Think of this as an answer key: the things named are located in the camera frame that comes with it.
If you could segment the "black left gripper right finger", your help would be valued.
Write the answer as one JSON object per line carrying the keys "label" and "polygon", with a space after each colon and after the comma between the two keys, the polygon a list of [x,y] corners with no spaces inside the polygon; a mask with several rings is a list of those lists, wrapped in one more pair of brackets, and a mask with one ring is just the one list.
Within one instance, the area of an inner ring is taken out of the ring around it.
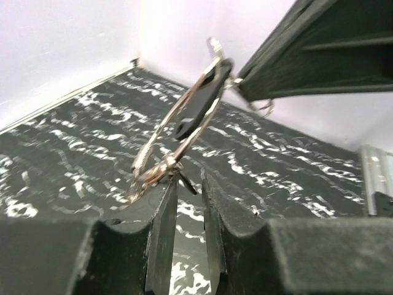
{"label": "black left gripper right finger", "polygon": [[391,294],[391,218],[263,219],[203,175],[213,294]]}

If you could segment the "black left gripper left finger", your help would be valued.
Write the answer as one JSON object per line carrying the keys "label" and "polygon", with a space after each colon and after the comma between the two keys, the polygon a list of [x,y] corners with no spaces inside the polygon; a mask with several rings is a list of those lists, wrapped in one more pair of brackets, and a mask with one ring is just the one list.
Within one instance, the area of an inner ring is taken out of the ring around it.
{"label": "black left gripper left finger", "polygon": [[2,294],[168,294],[177,181],[108,218],[1,219]]}

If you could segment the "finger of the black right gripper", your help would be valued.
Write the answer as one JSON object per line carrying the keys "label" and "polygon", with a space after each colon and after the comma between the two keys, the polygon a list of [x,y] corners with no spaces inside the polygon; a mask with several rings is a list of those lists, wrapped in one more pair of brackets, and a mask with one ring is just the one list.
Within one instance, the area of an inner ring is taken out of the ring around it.
{"label": "finger of the black right gripper", "polygon": [[247,101],[390,92],[392,1],[297,1],[238,76]]}

